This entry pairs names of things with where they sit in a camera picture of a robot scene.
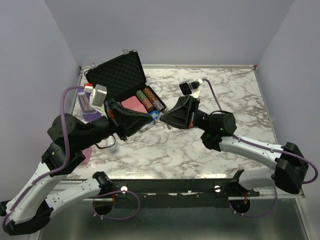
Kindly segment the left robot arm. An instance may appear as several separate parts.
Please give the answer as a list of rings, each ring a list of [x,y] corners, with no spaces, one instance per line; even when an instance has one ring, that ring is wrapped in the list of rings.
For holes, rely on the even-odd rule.
[[[69,113],[55,118],[47,131],[52,143],[34,175],[15,198],[0,203],[2,228],[7,234],[35,233],[70,204],[95,196],[107,197],[114,189],[106,173],[98,171],[70,190],[50,194],[85,160],[83,150],[114,134],[125,141],[153,121],[151,115],[124,108],[113,99],[104,103],[102,111],[101,117],[87,123]]]

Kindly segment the blue key tag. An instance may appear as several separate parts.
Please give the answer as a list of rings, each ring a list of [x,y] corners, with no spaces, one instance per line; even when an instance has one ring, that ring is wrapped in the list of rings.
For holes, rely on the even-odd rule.
[[[157,110],[154,110],[150,112],[149,115],[152,117],[152,120],[155,121],[161,116],[161,113]]]

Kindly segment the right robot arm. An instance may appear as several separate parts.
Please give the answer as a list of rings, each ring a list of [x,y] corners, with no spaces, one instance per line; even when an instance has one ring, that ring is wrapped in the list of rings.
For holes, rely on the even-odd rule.
[[[231,112],[205,113],[199,105],[199,99],[182,96],[160,119],[176,129],[203,130],[200,139],[209,150],[239,155],[264,166],[258,170],[239,170],[230,183],[234,195],[241,196],[247,190],[263,187],[277,187],[294,195],[300,193],[310,164],[296,144],[264,143],[237,135],[236,119]]]

